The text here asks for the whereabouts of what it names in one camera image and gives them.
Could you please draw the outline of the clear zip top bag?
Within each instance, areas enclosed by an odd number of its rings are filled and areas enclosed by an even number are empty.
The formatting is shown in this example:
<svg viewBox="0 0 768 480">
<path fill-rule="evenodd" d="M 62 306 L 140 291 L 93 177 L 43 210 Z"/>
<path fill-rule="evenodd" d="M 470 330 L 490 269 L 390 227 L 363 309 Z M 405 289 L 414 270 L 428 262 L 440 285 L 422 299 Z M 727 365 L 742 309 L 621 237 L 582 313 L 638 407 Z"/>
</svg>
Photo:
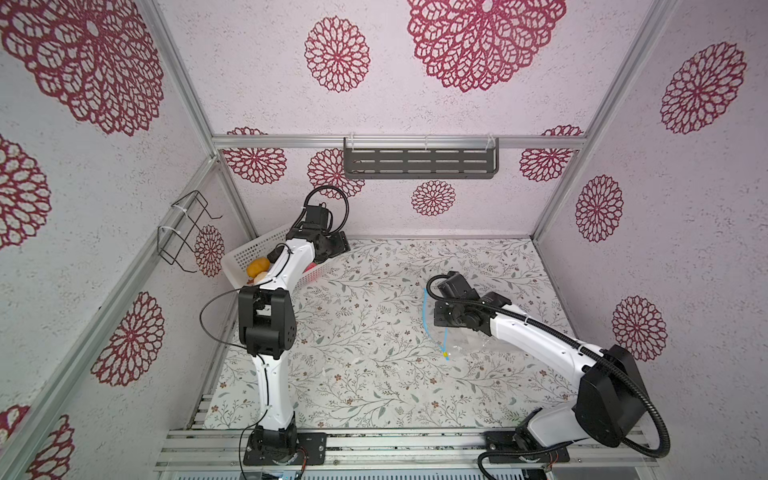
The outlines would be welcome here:
<svg viewBox="0 0 768 480">
<path fill-rule="evenodd" d="M 435 307 L 436 301 L 424 292 L 421 310 L 422 328 L 443 360 L 458 361 L 468 359 L 471 354 L 510 353 L 514 350 L 508 343 L 471 329 L 437 326 Z"/>
</svg>

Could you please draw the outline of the white perforated plastic basket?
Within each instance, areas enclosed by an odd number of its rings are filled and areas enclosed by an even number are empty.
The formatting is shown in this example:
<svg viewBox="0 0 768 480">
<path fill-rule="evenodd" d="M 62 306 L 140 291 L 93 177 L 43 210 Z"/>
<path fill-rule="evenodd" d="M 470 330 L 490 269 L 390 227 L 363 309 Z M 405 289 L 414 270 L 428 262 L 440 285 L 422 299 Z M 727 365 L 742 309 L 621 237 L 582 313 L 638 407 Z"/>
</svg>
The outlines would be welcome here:
<svg viewBox="0 0 768 480">
<path fill-rule="evenodd" d="M 290 225 L 284 224 L 232 250 L 222 258 L 222 271 L 233 288 L 242 287 L 248 282 L 250 279 L 246 272 L 248 265 L 257 258 L 265 257 L 278 243 L 284 241 L 289 229 Z M 296 288 L 300 289 L 318 280 L 332 270 L 340 260 L 341 257 L 338 257 L 315 265 L 299 277 Z"/>
</svg>

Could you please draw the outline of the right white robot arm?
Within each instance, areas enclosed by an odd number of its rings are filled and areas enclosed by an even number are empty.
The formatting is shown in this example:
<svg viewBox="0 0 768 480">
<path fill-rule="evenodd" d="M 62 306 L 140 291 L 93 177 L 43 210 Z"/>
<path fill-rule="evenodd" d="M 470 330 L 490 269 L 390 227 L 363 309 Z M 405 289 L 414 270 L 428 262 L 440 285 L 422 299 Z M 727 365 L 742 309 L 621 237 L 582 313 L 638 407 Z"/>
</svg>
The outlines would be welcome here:
<svg viewBox="0 0 768 480">
<path fill-rule="evenodd" d="M 619 345 L 588 344 L 530 316 L 496 292 L 481 295 L 457 271 L 431 277 L 434 323 L 507 343 L 546 364 L 576 389 L 572 401 L 538 408 L 504 446 L 532 460 L 591 439 L 643 455 L 667 454 L 669 432 L 653 405 L 632 354 Z"/>
</svg>

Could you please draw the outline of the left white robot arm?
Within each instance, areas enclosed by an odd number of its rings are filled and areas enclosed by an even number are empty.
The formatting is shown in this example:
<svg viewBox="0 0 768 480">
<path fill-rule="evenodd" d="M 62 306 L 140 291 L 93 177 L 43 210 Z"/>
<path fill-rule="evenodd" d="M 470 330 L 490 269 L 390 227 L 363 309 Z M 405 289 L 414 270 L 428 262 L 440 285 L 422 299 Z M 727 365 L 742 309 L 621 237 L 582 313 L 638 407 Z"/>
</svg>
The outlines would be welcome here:
<svg viewBox="0 0 768 480">
<path fill-rule="evenodd" d="M 286 240 L 268 254 L 270 269 L 238 292 L 239 341 L 255 365 L 263 410 L 249 438 L 254 450 L 270 448 L 293 455 L 298 449 L 287 380 L 287 356 L 297 336 L 292 292 L 311 265 L 349 250 L 325 204 L 305 206 Z"/>
</svg>

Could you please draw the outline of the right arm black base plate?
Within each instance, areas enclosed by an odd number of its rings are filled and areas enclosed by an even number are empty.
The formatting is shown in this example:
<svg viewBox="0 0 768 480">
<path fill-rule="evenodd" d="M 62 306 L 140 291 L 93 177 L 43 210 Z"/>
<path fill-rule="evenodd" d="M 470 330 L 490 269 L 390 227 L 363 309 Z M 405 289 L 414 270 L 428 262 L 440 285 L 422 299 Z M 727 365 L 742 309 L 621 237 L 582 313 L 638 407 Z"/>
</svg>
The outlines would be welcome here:
<svg viewBox="0 0 768 480">
<path fill-rule="evenodd" d="M 569 462 L 571 457 L 566 448 L 533 455 L 531 451 L 543 450 L 535 440 L 526 434 L 518 434 L 514 430 L 489 430 L 483 433 L 485 448 L 490 452 L 489 462 L 502 463 L 544 463 L 554 464 Z"/>
</svg>

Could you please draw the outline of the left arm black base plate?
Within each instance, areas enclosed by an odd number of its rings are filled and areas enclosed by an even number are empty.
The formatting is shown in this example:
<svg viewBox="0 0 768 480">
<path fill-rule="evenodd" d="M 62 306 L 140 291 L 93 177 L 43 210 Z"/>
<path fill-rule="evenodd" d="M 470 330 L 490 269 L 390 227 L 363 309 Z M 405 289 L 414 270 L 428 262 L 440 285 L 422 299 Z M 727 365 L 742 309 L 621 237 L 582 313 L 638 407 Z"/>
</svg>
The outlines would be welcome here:
<svg viewBox="0 0 768 480">
<path fill-rule="evenodd" d="M 324 432 L 297 433 L 256 429 L 248 437 L 245 466 L 323 465 L 328 435 Z"/>
</svg>

